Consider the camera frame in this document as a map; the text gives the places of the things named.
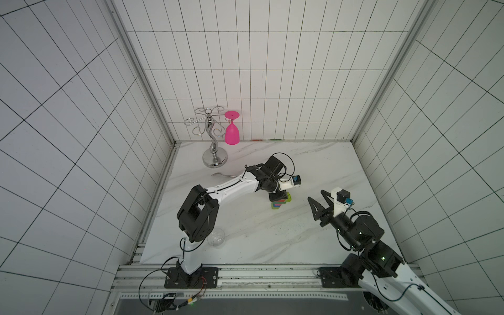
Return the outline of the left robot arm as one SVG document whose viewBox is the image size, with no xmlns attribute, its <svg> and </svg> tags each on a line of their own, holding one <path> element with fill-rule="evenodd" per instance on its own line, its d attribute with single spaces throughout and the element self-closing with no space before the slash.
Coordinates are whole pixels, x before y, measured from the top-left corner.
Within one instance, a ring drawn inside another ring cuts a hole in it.
<svg viewBox="0 0 504 315">
<path fill-rule="evenodd" d="M 266 192 L 270 202 L 279 202 L 288 199 L 287 191 L 300 184 L 301 177 L 289 174 L 287 167 L 271 155 L 263 164 L 245 166 L 241 175 L 221 185 L 194 186 L 177 214 L 178 226 L 186 235 L 179 243 L 182 261 L 177 266 L 188 276 L 200 271 L 202 260 L 195 251 L 213 232 L 220 206 L 257 191 Z"/>
</svg>

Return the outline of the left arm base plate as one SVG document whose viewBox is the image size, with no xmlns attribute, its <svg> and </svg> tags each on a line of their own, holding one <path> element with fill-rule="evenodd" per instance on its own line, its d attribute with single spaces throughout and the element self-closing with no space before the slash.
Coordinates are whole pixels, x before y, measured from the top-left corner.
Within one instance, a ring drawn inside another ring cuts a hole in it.
<svg viewBox="0 0 504 315">
<path fill-rule="evenodd" d="M 165 289 L 196 289 L 217 287 L 219 269 L 217 267 L 201 266 L 192 274 L 187 274 L 181 267 L 168 269 L 165 279 Z"/>
</svg>

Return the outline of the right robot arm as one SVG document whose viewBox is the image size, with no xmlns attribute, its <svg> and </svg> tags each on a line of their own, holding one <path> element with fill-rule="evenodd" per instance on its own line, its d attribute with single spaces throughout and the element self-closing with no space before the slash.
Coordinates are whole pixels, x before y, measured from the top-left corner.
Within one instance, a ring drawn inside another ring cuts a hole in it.
<svg viewBox="0 0 504 315">
<path fill-rule="evenodd" d="M 457 314 L 382 241 L 385 231 L 374 216 L 353 209 L 350 192 L 335 188 L 321 194 L 327 206 L 307 199 L 312 216 L 321 227 L 333 227 L 339 245 L 348 252 L 339 266 L 319 268 L 323 287 L 360 287 L 399 314 Z"/>
</svg>

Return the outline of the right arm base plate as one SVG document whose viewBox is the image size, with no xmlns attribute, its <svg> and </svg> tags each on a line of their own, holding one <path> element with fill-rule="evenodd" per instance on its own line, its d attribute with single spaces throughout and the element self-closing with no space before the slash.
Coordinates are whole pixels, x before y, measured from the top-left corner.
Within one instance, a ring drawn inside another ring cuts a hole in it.
<svg viewBox="0 0 504 315">
<path fill-rule="evenodd" d="M 318 277 L 323 288 L 376 288 L 370 271 L 360 265 L 320 267 Z"/>
</svg>

